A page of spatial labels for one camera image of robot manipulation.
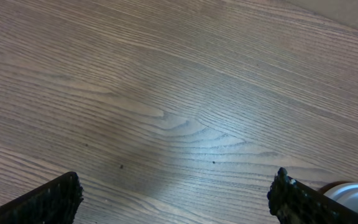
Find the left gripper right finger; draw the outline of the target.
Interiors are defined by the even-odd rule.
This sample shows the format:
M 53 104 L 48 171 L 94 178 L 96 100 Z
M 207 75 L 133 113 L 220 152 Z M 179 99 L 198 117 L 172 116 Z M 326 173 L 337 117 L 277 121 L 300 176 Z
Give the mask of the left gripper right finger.
M 291 178 L 281 167 L 267 193 L 281 224 L 358 224 L 358 213 Z

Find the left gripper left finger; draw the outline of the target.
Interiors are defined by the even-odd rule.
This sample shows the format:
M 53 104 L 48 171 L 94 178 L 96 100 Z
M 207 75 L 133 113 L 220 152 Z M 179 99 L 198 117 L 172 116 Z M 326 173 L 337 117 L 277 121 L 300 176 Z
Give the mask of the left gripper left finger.
M 72 224 L 83 188 L 76 172 L 67 172 L 0 206 L 0 224 Z

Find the blue bowl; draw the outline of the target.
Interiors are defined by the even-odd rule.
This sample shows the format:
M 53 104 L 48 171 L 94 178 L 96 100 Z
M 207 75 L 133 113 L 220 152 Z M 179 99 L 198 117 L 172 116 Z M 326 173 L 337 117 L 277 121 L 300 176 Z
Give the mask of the blue bowl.
M 341 185 L 341 184 L 347 184 L 349 183 L 349 181 L 336 181 L 336 182 L 331 182 L 329 184 L 326 184 L 325 186 L 321 187 L 318 192 L 321 194 L 325 194 L 328 190 L 332 189 L 335 186 Z

